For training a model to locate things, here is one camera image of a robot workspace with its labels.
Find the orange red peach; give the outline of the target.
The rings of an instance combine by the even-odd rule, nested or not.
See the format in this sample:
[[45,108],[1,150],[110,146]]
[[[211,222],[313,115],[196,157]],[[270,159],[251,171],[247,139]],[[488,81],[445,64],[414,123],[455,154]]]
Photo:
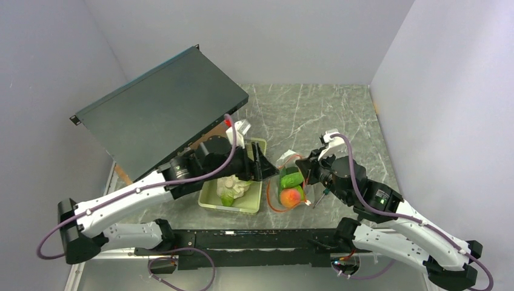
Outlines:
[[283,189],[279,194],[279,201],[282,206],[290,209],[305,200],[305,194],[302,188],[295,187]]

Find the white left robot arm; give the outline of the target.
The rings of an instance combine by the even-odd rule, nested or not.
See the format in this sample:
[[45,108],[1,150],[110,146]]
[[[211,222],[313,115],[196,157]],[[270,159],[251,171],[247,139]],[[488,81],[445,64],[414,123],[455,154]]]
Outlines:
[[143,224],[123,224],[121,220],[154,204],[197,192],[206,181],[234,176],[260,182],[277,174],[257,142],[232,146],[227,138],[209,138],[121,190],[84,202],[61,201],[59,234],[65,261],[83,263],[101,252],[130,247],[165,255],[179,246],[167,220]]

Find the light green bitter gourd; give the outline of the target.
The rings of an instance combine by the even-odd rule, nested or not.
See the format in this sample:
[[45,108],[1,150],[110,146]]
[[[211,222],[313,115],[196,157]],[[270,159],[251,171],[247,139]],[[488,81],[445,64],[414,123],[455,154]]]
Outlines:
[[304,182],[304,177],[301,172],[293,172],[280,177],[279,182],[282,189],[291,189],[300,186]]

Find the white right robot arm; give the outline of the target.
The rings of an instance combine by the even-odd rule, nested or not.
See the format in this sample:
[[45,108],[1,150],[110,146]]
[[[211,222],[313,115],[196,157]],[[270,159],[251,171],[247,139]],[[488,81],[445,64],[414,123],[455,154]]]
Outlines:
[[334,243],[342,252],[368,250],[418,269],[444,290],[466,290],[476,284],[471,265],[483,246],[449,235],[417,212],[397,191],[367,177],[365,167],[349,156],[323,156],[316,149],[295,162],[309,184],[322,184],[357,219],[342,218]]

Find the clear zip bag orange zipper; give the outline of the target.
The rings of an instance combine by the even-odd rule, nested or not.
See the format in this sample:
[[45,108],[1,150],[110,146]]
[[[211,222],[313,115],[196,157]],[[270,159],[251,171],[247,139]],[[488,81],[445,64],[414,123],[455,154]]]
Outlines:
[[312,186],[296,165],[300,159],[303,157],[299,153],[287,150],[276,161],[278,175],[268,181],[265,194],[268,207],[276,213],[312,205],[309,198]]

